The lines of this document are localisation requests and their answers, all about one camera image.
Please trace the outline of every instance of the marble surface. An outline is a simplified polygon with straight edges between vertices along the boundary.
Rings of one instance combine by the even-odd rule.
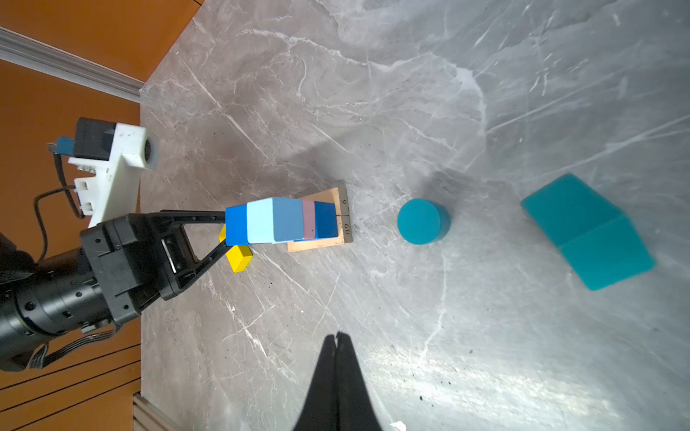
[[[689,23],[683,0],[206,0],[142,90],[142,210],[343,183],[354,243],[258,245],[150,306],[144,396],[187,430],[290,430],[343,330],[384,430],[690,428]],[[655,270],[582,285],[520,207],[565,172]],[[414,197],[452,213],[443,241],[396,232]]]

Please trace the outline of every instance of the white plastic bracket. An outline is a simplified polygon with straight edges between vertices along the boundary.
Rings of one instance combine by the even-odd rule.
[[[143,127],[118,123],[109,160],[70,157],[68,162],[96,174],[75,179],[81,211],[91,216],[91,228],[136,210],[141,173],[158,165],[158,140]]]

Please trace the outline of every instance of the teal cylinder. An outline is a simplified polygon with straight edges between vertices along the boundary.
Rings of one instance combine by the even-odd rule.
[[[445,237],[451,228],[446,208],[427,201],[412,199],[397,214],[397,229],[406,241],[415,245],[429,244]]]

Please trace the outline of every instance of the pink block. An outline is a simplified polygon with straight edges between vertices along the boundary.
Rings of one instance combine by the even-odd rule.
[[[304,239],[316,238],[316,214],[314,202],[302,199],[302,217],[304,219]]]

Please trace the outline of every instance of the yellow cube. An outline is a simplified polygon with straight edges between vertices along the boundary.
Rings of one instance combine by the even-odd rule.
[[[218,241],[225,240],[225,236],[225,226],[223,226],[223,230],[218,235]],[[233,272],[242,272],[249,265],[249,261],[252,260],[252,250],[249,250],[247,245],[236,245],[226,253],[226,257]]]

